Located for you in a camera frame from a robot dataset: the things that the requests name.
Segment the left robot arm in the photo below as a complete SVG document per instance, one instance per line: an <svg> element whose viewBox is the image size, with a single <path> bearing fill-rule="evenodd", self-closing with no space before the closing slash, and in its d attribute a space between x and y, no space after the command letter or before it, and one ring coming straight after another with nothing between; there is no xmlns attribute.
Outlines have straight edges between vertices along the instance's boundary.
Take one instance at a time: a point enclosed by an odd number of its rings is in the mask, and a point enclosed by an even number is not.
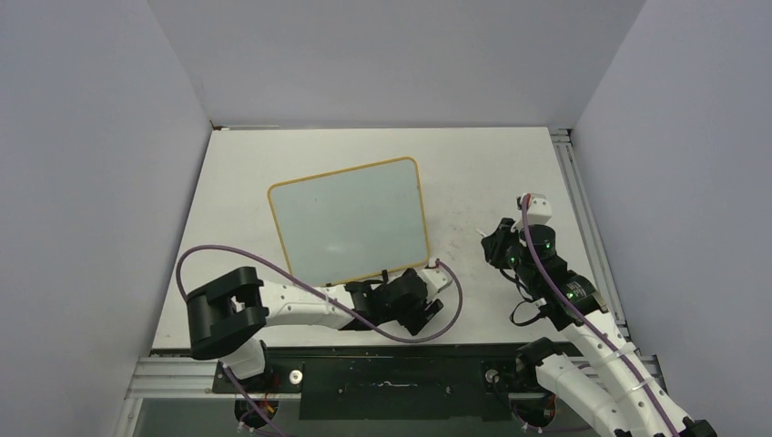
<svg viewBox="0 0 772 437"><path fill-rule="evenodd" d="M264 390L271 367L257 334L264 328L319 326L336 331L375 330L397 322L418 335L442 309L437 296L449 286L438 268L407 269L386 282L354 281L306 290L264 281L241 267L190 292L186 307L190 355L218 359L247 391Z"/></svg>

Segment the yellow framed whiteboard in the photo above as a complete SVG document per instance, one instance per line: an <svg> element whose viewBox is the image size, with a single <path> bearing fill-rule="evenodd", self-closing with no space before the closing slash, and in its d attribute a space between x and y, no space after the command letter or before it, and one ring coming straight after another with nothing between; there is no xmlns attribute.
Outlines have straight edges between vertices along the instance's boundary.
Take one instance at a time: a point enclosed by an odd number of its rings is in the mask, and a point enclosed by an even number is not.
<svg viewBox="0 0 772 437"><path fill-rule="evenodd" d="M310 285L366 279L430 258L414 158L280 182L267 197L287 268Z"/></svg>

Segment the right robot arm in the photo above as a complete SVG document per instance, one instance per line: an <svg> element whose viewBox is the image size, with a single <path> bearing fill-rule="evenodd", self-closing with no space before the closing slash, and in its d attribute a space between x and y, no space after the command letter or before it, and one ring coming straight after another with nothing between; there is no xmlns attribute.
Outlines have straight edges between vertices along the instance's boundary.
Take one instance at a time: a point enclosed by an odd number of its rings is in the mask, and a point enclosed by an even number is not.
<svg viewBox="0 0 772 437"><path fill-rule="evenodd" d="M481 244L485 260L514 273L540 317L576 347L596 377L585 375L555 343L541 338L517 351L518 383L555 394L601 436L715 436L708 421L692 418L646 369L594 284L569 268L555 241L546 225L524 229L503 218Z"/></svg>

